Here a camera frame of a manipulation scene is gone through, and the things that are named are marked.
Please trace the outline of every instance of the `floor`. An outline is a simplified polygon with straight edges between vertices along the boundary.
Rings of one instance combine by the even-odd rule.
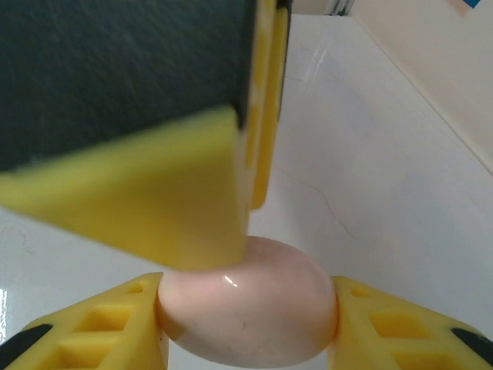
[[[493,337],[493,178],[351,18],[293,17],[270,191],[250,232]],[[0,342],[161,270],[6,212],[0,251]],[[176,346],[169,368],[226,369]]]

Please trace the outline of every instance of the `black rubber pad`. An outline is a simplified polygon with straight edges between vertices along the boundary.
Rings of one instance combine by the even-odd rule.
[[[255,0],[0,0],[0,171],[223,104],[247,111]]]
[[[493,368],[493,341],[460,328],[454,328],[452,332]]]
[[[29,330],[21,331],[17,335],[0,345],[0,370],[4,370],[17,358],[31,348],[39,339],[50,331],[52,325],[39,325]]]

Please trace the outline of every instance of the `white tile floor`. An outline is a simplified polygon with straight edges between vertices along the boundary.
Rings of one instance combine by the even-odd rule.
[[[493,178],[350,18],[293,17],[272,182],[251,233],[493,337]],[[160,267],[0,213],[0,342]],[[170,370],[221,370],[172,346]],[[295,369],[326,368],[325,356]]]

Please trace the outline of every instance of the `pink egg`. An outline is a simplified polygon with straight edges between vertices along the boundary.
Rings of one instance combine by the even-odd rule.
[[[205,272],[170,272],[159,317],[180,347],[243,368],[296,365],[327,348],[337,308],[331,279],[303,252],[249,237],[243,261]]]

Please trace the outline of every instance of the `yellow plastic part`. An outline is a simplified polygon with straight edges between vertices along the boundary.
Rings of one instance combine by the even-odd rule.
[[[345,277],[333,278],[339,306],[332,370],[491,370],[455,337],[472,327]]]
[[[286,52],[287,10],[257,4],[246,130],[216,107],[0,173],[0,205],[176,269],[238,262],[267,191]]]
[[[163,274],[146,274],[40,318],[53,328],[6,370],[166,370],[168,338],[156,318]]]

